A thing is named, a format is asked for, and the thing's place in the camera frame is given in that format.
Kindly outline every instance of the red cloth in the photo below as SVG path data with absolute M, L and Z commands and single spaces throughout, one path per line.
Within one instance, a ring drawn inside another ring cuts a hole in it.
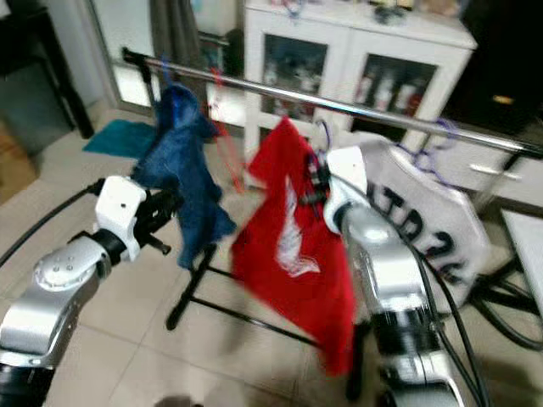
M 351 366 L 355 299 L 341 237 L 322 213 L 317 218 L 313 207 L 298 204 L 311 184 L 311 153 L 287 118 L 262 143 L 249 172 L 266 184 L 266 200 L 232 246 L 233 272 L 312 335 L 327 372 L 341 374 Z

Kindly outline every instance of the blue towel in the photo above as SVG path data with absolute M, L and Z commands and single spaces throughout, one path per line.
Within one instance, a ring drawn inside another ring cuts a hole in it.
M 91 153 L 140 159 L 153 144 L 156 129 L 144 123 L 113 120 L 83 148 Z
M 222 191 L 205 164 L 203 141 L 217 130 L 183 86 L 165 89 L 157 110 L 157 139 L 137 163 L 132 178 L 147 188 L 169 189 L 183 198 L 177 219 L 184 245 L 177 263 L 190 269 L 204 246 L 236 228 L 218 204 Z

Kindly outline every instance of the tiled floor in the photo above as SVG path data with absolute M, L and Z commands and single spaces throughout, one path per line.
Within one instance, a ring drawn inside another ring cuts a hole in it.
M 109 112 L 114 117 L 138 117 Z M 38 158 L 41 176 L 27 190 L 0 207 L 0 253 L 49 209 L 99 176 L 126 174 L 132 161 L 83 153 L 76 132 L 60 139 Z M 235 194 L 224 176 L 214 146 L 206 146 L 210 168 L 225 189 L 224 207 L 238 224 L 257 208 L 260 196 Z M 90 230 L 95 198 L 84 198 L 39 231 L 0 273 L 0 315 L 25 289 L 32 265 L 81 229 Z M 494 261 L 508 256 L 499 230 Z M 159 237 L 181 244 L 171 222 Z M 228 268 L 226 239 L 214 265 Z M 166 396 L 215 406 L 348 405 L 345 378 L 324 375 L 315 350 L 292 339 L 192 304 L 174 332 L 165 329 L 170 307 L 188 284 L 188 273 L 176 266 L 175 255 L 162 257 L 145 248 L 133 265 L 115 268 L 81 314 L 81 323 L 53 381 L 47 406 L 150 407 Z M 198 295 L 273 324 L 296 330 L 264 304 L 224 276 L 208 275 Z M 522 350 L 501 337 L 473 309 L 462 311 L 473 346 L 481 359 L 495 405 L 543 406 L 543 357 Z M 507 311 L 515 326 L 537 337 L 538 322 Z M 448 332 L 459 345 L 450 322 Z M 377 350 L 366 346 L 364 393 L 355 405 L 372 405 L 380 387 Z

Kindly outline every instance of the red string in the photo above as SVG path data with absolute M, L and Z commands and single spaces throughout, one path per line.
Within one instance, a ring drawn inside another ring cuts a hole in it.
M 213 73 L 213 76 L 215 77 L 215 84 L 217 86 L 217 92 L 216 97 L 213 103 L 211 104 L 211 109 L 214 109 L 215 111 L 219 111 L 219 102 L 221 100 L 220 94 L 222 89 L 222 78 L 221 73 L 219 70 L 212 68 L 211 72 Z M 233 162 L 239 164 L 238 170 L 242 170 L 244 168 L 244 163 L 239 159 L 238 152 L 236 151 L 236 147 L 234 146 L 232 136 L 228 132 L 227 128 L 224 126 L 224 123 L 212 120 L 213 124 L 216 126 L 217 130 L 219 131 L 219 137 L 225 140 L 225 143 L 227 144 L 228 152 L 230 153 L 230 159 L 232 159 Z M 244 185 L 243 182 L 240 180 L 240 177 L 238 174 L 236 174 L 236 171 L 231 166 L 231 160 L 228 157 L 228 153 L 225 153 L 223 149 L 221 148 L 221 144 L 219 143 L 219 137 L 215 135 L 215 143 L 217 146 L 217 151 L 219 155 L 221 156 L 222 161 L 225 163 L 225 165 L 228 168 L 228 172 L 230 172 L 230 177 L 232 178 L 234 187 L 236 188 L 236 191 L 238 193 L 244 193 Z

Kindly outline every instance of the white cabinet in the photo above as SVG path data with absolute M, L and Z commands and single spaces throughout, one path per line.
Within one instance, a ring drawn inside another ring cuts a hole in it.
M 435 120 L 439 117 L 476 43 L 458 20 L 409 13 L 401 26 L 380 25 L 373 7 L 350 2 L 306 4 L 291 19 L 282 6 L 248 0 L 245 12 L 245 75 L 251 81 L 315 93 L 346 103 Z M 268 129 L 287 114 L 303 136 L 323 118 L 349 130 L 352 117 L 247 94 L 246 159 Z M 420 134 L 358 123 L 408 146 Z

